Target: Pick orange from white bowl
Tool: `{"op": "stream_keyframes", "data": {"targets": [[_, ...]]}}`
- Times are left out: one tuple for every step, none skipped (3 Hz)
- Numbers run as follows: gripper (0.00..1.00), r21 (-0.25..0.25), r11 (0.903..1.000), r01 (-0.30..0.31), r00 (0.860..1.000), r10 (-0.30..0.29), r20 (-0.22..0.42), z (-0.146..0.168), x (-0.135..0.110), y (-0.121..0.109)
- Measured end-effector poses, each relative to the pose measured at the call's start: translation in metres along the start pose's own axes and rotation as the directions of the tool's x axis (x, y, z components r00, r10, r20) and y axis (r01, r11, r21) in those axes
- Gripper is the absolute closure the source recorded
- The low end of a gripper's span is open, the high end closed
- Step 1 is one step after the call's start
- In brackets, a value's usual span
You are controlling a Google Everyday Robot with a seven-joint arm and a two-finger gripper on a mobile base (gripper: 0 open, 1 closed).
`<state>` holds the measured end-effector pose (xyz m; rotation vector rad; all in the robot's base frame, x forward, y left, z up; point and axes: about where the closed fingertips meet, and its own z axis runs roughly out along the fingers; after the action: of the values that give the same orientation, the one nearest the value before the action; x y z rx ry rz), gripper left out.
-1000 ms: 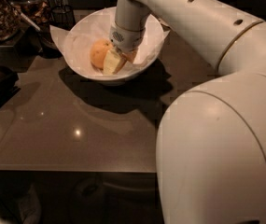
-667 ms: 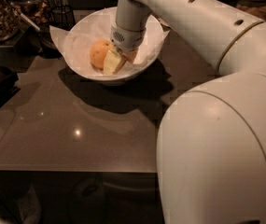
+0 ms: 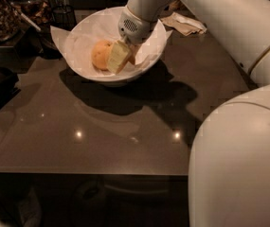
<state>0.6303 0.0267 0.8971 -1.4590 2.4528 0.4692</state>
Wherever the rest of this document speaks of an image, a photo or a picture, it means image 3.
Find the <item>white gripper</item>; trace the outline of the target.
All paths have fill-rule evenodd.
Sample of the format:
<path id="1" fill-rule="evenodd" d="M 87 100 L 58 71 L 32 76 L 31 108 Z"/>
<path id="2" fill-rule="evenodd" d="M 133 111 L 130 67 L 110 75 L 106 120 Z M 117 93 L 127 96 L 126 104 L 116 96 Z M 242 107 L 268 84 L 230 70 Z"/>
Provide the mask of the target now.
<path id="1" fill-rule="evenodd" d="M 113 42 L 108 55 L 107 70 L 118 74 L 131 56 L 135 58 L 141 45 L 152 35 L 155 26 L 156 22 L 144 21 L 124 7 L 118 20 L 118 32 L 125 43 Z"/>

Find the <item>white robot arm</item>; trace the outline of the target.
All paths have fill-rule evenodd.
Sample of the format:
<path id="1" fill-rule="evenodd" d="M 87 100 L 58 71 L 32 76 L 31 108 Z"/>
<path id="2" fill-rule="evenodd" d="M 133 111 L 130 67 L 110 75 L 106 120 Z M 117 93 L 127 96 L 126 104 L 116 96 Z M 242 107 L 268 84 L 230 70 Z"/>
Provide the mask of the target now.
<path id="1" fill-rule="evenodd" d="M 270 227 L 270 1 L 180 0 L 257 89 L 203 122 L 189 158 L 190 227 Z M 170 0 L 128 0 L 118 22 L 131 44 L 146 41 Z"/>

